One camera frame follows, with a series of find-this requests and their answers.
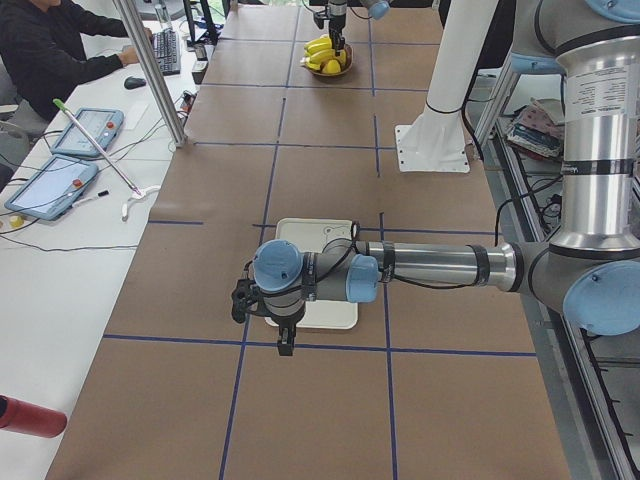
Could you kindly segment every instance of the blue joint cap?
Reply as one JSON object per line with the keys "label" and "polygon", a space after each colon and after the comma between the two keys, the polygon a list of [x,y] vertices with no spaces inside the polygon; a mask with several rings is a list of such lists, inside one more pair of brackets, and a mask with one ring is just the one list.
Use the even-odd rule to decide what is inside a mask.
{"label": "blue joint cap", "polygon": [[295,282],[302,271],[302,254],[286,240],[270,240],[260,245],[253,257],[253,272],[258,286],[267,292],[279,292]]}
{"label": "blue joint cap", "polygon": [[371,5],[371,7],[369,8],[369,15],[371,15],[371,18],[373,18],[374,20],[380,20],[387,14],[389,8],[389,3],[384,1],[378,2],[374,5]]}
{"label": "blue joint cap", "polygon": [[596,335],[622,335],[640,326],[640,263],[623,260],[580,277],[564,297],[565,318]]}
{"label": "blue joint cap", "polygon": [[563,74],[564,68],[551,57],[536,57],[511,53],[511,68],[514,72],[526,75]]}
{"label": "blue joint cap", "polygon": [[603,17],[619,23],[640,23],[638,0],[585,0]]}
{"label": "blue joint cap", "polygon": [[356,255],[347,273],[347,300],[351,303],[369,303],[378,292],[378,261],[369,256]]}

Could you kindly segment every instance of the black cable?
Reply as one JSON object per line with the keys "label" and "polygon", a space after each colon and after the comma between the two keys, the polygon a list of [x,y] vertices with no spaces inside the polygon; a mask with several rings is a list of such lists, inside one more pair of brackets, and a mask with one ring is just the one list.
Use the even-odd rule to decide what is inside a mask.
{"label": "black cable", "polygon": [[409,285],[415,285],[416,287],[428,288],[430,290],[456,290],[458,288],[466,288],[473,287],[472,284],[469,285],[429,285],[427,283],[416,282],[415,280],[409,280],[408,278],[402,277],[400,275],[393,275],[394,280],[398,280],[403,283],[408,283]]}
{"label": "black cable", "polygon": [[[85,184],[84,184],[84,186],[85,186],[85,187],[88,187],[89,185],[91,185],[91,184],[95,181],[95,179],[96,179],[96,177],[95,177],[95,176],[94,176],[93,178],[89,179],[89,180],[87,181],[87,183],[85,183]],[[12,210],[12,211],[10,211],[10,212],[0,213],[0,217],[6,217],[6,216],[9,216],[9,215],[14,215],[14,214],[16,214],[16,213],[24,212],[24,211],[26,211],[26,210],[33,210],[34,208],[44,207],[44,206],[49,205],[49,204],[51,204],[51,203],[55,203],[55,202],[57,202],[57,201],[58,201],[58,200],[60,200],[60,199],[63,199],[63,198],[65,198],[65,197],[69,197],[69,196],[71,196],[72,194],[73,194],[73,192],[66,192],[66,193],[63,193],[62,195],[60,195],[60,196],[58,196],[58,197],[54,198],[53,200],[49,200],[48,202],[41,203],[40,205],[30,205],[30,206],[28,206],[28,207],[22,207],[22,208],[19,208],[19,209],[17,209],[17,210]]]}
{"label": "black cable", "polygon": [[496,99],[496,97],[491,97],[488,98],[487,100],[477,100],[475,98],[469,98],[467,99],[467,102],[472,102],[472,103],[489,103],[489,102],[493,102]]}
{"label": "black cable", "polygon": [[[318,279],[316,280],[316,284],[322,282],[323,280],[325,280],[329,275],[331,275],[340,265],[342,265],[342,263],[344,263],[344,261],[347,259],[347,257],[349,256],[349,254],[356,250],[356,239],[358,237],[358,232],[360,231],[359,229],[359,225],[357,222],[351,222],[351,245],[349,245],[349,248],[344,252],[344,254],[336,261],[336,263],[334,263],[331,268],[329,268],[329,270],[327,270],[324,274],[320,275],[320,277],[318,277]],[[250,265],[251,262],[248,262],[247,265],[245,265],[245,268],[248,268],[248,265]],[[290,293],[294,293],[297,292],[299,290],[302,290],[302,285],[298,285],[296,287],[291,287],[288,288],[286,290],[283,290],[281,292],[277,292],[277,293],[263,293],[262,296],[263,297],[267,297],[267,298],[271,298],[271,297],[280,297],[283,295],[288,295]]]}
{"label": "black cable", "polygon": [[555,215],[552,215],[552,214],[547,213],[547,210],[549,210],[553,205],[558,205],[558,204],[557,204],[557,203],[553,203],[553,202],[548,203],[547,205],[545,205],[545,206],[542,208],[542,210],[540,211],[540,213],[542,213],[542,215],[543,215],[544,217],[547,217],[547,218],[558,218],[558,217],[560,216],[560,212],[561,212],[560,210],[558,210],[557,212],[553,212],[553,213],[555,213]]}
{"label": "black cable", "polygon": [[549,180],[553,180],[554,178],[555,177],[540,178],[531,184],[531,188],[536,188],[536,185],[538,185],[540,182],[548,182]]}
{"label": "black cable", "polygon": [[9,230],[9,231],[7,231],[7,232],[0,232],[0,237],[1,237],[1,238],[3,238],[3,239],[5,239],[5,240],[8,240],[8,239],[7,239],[7,238],[5,238],[3,235],[6,235],[6,234],[8,234],[8,233],[15,233],[15,232],[19,232],[20,230],[24,230],[25,228],[28,228],[28,227],[30,227],[31,225],[34,225],[34,224],[38,223],[39,221],[40,221],[40,219],[39,219],[39,218],[36,218],[36,219],[35,219],[34,221],[32,221],[31,223],[26,223],[26,224],[22,225],[21,227],[14,228],[13,230]]}
{"label": "black cable", "polygon": [[302,6],[304,8],[306,8],[307,10],[309,10],[311,13],[318,13],[316,12],[313,8],[311,8],[309,5],[307,5],[307,2],[305,2],[304,0],[301,0]]}
{"label": "black cable", "polygon": [[49,130],[48,132],[43,132],[40,135],[33,137],[32,141],[40,140],[42,137],[46,137],[48,135],[53,135],[55,133],[62,133],[62,130]]}
{"label": "black cable", "polygon": [[464,127],[467,129],[467,132],[471,136],[471,141],[473,142],[474,147],[476,147],[476,151],[478,152],[478,156],[480,157],[480,161],[484,163],[484,152],[482,151],[482,147],[480,146],[480,142],[478,141],[478,137],[476,137],[476,130],[471,126],[471,122],[467,118],[466,112],[466,102],[464,104],[464,112],[462,112],[462,123]]}
{"label": "black cable", "polygon": [[523,198],[529,197],[529,196],[531,196],[531,195],[533,195],[535,193],[542,192],[543,190],[545,190],[545,189],[551,187],[552,185],[555,185],[556,183],[558,183],[561,179],[562,179],[562,174],[558,175],[557,177],[555,177],[554,179],[549,181],[549,183],[543,185],[542,187],[534,188],[534,189],[528,191],[527,193],[523,193],[522,195],[518,195],[517,197],[509,198],[509,199],[505,200],[504,202],[502,202],[502,204],[498,207],[498,211],[496,212],[496,224],[494,226],[494,237],[493,237],[494,246],[495,247],[498,246],[498,237],[499,237],[499,229],[500,229],[500,214],[502,213],[502,210],[504,209],[504,207],[506,207],[510,203],[514,202],[515,200],[522,200]]}
{"label": "black cable", "polygon": [[5,157],[2,153],[0,153],[0,157],[2,157],[2,159],[7,162],[9,165],[16,167],[16,168],[26,168],[27,170],[35,170],[36,172],[57,172],[59,170],[64,170],[65,168],[69,168],[71,165],[75,165],[76,163],[80,163],[81,160],[77,159],[77,158],[73,158],[73,157],[68,157],[68,159],[70,160],[70,162],[65,165],[64,167],[59,167],[59,168],[38,168],[38,167],[29,167],[26,165],[22,165],[21,163],[14,163],[11,160],[9,160],[7,157]]}
{"label": "black cable", "polygon": [[[160,123],[162,119],[158,120],[156,123],[154,123],[151,126],[151,129],[147,131],[147,133],[145,133],[139,140],[136,140],[135,142],[132,142],[128,145],[125,145],[124,147],[120,147],[118,150],[115,150],[113,152],[111,152],[110,155],[116,155],[118,153],[120,153],[122,150],[128,148],[129,150],[127,150],[123,155],[121,155],[120,157],[116,158],[115,161],[118,162],[120,160],[122,160],[124,157],[126,157],[127,155],[129,155],[129,153],[131,153],[131,151],[138,145],[140,145],[143,142],[146,142],[147,140],[149,140],[158,130],[160,130],[162,127],[164,127],[164,123],[162,125],[158,125],[158,123]],[[99,171],[103,172],[106,169],[111,168],[111,165],[106,165],[104,167],[102,167]]]}
{"label": "black cable", "polygon": [[368,17],[363,17],[362,15],[357,14],[352,6],[349,6],[349,9],[351,10],[351,13],[353,13],[356,17],[361,18],[362,20],[369,20],[370,18],[373,18],[371,15],[369,15]]}
{"label": "black cable", "polygon": [[51,151],[51,144],[49,143],[49,140],[47,140],[46,135],[45,135],[45,136],[43,136],[43,137],[42,137],[42,139],[44,140],[44,143],[46,143],[46,144],[47,144],[47,150],[49,150],[49,153],[53,153],[53,152]]}
{"label": "black cable", "polygon": [[455,110],[439,110],[439,109],[429,105],[429,100],[427,100],[426,103],[427,103],[427,108],[429,110],[432,110],[432,111],[434,111],[436,113],[440,113],[442,115],[451,115],[452,113],[458,113],[458,112],[462,111],[462,109],[464,108],[464,102],[462,103],[462,105],[460,107],[456,108]]}
{"label": "black cable", "polygon": [[560,104],[562,105],[562,114],[566,115],[566,108],[564,103],[564,82],[566,77],[564,75],[560,75]]}
{"label": "black cable", "polygon": [[12,238],[7,238],[6,235],[9,233],[14,233],[24,228],[30,227],[38,220],[31,222],[28,225],[24,225],[20,228],[16,228],[15,230],[11,230],[9,232],[0,232],[0,238],[6,240],[7,242],[15,243],[17,245],[22,245],[23,247],[35,248],[41,252],[45,253],[67,253],[67,252],[79,252],[82,250],[131,250],[137,248],[137,245],[112,245],[112,246],[90,246],[90,247],[73,247],[73,248],[44,248],[39,245],[33,245],[27,242],[21,242],[19,240],[14,240]]}

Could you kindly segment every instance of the keyboard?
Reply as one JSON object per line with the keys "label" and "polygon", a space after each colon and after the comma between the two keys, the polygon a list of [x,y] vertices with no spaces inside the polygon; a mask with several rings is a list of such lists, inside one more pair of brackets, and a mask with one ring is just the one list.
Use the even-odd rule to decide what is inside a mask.
{"label": "keyboard", "polygon": [[151,39],[153,53],[158,60],[158,66],[163,75],[180,73],[180,45],[178,33],[173,30],[163,30],[154,33]]}

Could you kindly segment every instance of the chair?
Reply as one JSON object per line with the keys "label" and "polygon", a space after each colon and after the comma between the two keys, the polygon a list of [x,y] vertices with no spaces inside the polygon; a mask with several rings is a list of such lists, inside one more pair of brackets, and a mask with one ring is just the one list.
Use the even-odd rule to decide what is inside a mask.
{"label": "chair", "polygon": [[0,121],[10,122],[26,132],[30,140],[40,138],[49,122],[38,115],[13,85],[7,69],[0,61]]}
{"label": "chair", "polygon": [[23,100],[0,62],[0,191],[29,154],[48,122]]}

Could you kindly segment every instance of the metal pole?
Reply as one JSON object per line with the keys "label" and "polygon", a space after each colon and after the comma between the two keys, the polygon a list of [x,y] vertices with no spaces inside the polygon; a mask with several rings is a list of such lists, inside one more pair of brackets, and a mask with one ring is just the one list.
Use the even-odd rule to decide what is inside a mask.
{"label": "metal pole", "polygon": [[490,102],[486,104],[478,125],[476,126],[476,138],[481,146],[484,146],[489,139],[489,134],[493,129],[498,117],[507,107],[507,103],[511,99],[511,94],[518,84],[520,74],[511,68],[511,50],[507,54],[507,58],[500,71],[500,76],[491,90]]}
{"label": "metal pole", "polygon": [[53,101],[53,103],[55,103],[56,107],[62,110],[62,113],[64,113],[67,116],[67,118],[71,121],[71,123],[73,123],[76,126],[76,128],[80,130],[80,132],[87,138],[87,140],[89,140],[89,143],[93,145],[93,148],[95,148],[98,151],[98,153],[102,155],[102,157],[107,161],[107,163],[111,166],[111,168],[113,168],[116,171],[116,173],[120,176],[120,178],[124,180],[127,186],[138,195],[142,195],[142,193],[140,192],[140,189],[136,186],[136,184],[133,183],[129,179],[129,177],[127,177],[124,174],[124,172],[118,168],[118,166],[111,159],[109,154],[104,151],[104,149],[100,146],[100,144],[96,141],[96,139],[93,138],[93,136],[87,131],[87,129],[82,126],[82,124],[78,121],[75,115],[69,111],[69,109],[66,107],[64,103],[62,103],[62,100],[56,98]]}
{"label": "metal pole", "polygon": [[[358,250],[368,251],[384,268],[385,248],[379,242],[367,242]],[[478,275],[478,257],[470,246],[394,243],[394,274],[419,282],[471,285]],[[516,279],[517,260],[507,243],[486,249],[489,277],[482,285],[509,291]]]}
{"label": "metal pole", "polygon": [[557,59],[567,70],[567,111],[562,227],[551,240],[554,253],[594,259],[640,255],[629,225],[639,51],[640,36],[629,36]]}
{"label": "metal pole", "polygon": [[181,147],[184,145],[187,136],[185,135],[182,123],[176,114],[173,100],[171,99],[167,85],[164,82],[164,78],[160,72],[158,63],[156,62],[149,38],[144,31],[140,14],[136,9],[133,0],[114,0],[114,2],[120,11],[124,28],[127,30],[129,38],[133,42],[136,52],[138,53],[140,65],[142,65],[142,71],[147,77],[147,81],[151,87],[151,92],[153,93],[158,108],[160,109],[160,114],[162,115],[167,128],[171,132],[171,137],[173,138],[173,142],[176,144],[176,147]]}

